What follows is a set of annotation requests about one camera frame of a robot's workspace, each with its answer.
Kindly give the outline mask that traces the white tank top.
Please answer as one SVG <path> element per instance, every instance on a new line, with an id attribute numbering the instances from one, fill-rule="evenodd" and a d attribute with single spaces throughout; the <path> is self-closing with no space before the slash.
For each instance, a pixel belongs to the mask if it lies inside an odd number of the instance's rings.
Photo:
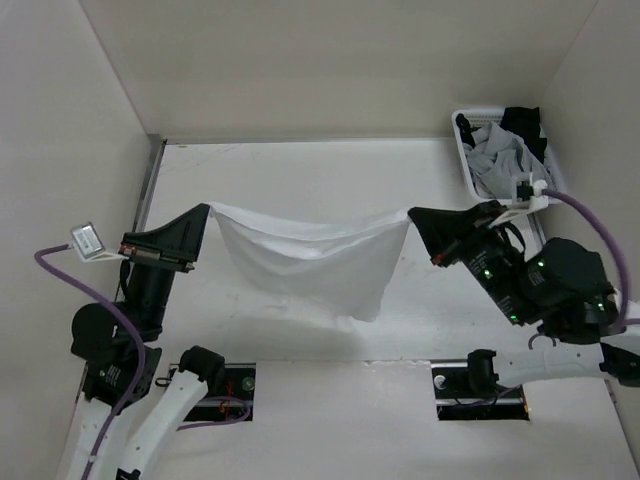
<path id="1" fill-rule="evenodd" d="M 212 202 L 209 216 L 235 266 L 257 288 L 359 321 L 378 316 L 410 226 L 405 210 L 318 224 Z"/>

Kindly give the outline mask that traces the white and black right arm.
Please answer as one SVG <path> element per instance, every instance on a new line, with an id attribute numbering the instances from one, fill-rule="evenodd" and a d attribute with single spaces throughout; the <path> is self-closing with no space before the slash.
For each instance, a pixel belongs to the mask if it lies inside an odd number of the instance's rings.
<path id="1" fill-rule="evenodd" d="M 466 388 L 489 398 L 538 380 L 613 379 L 639 385 L 639 332 L 621 326 L 622 301 L 601 256 L 577 242 L 551 238 L 532 256 L 521 230 L 497 201 L 455 211 L 408 212 L 439 268 L 461 264 L 512 326 L 533 325 L 553 343 L 514 354 L 477 349 L 467 356 Z"/>

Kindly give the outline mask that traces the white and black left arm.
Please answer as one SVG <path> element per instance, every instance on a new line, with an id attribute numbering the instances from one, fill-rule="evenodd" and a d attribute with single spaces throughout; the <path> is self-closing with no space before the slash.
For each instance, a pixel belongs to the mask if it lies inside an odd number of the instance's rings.
<path id="1" fill-rule="evenodd" d="M 142 479 L 188 412 L 224 387 L 225 359 L 201 346 L 187 349 L 161 400 L 131 429 L 149 394 L 162 350 L 154 346 L 174 279 L 193 270 L 210 208 L 198 204 L 148 232 L 123 235 L 113 258 L 121 297 L 98 294 L 72 319 L 71 352 L 85 363 L 81 430 L 70 479 Z"/>

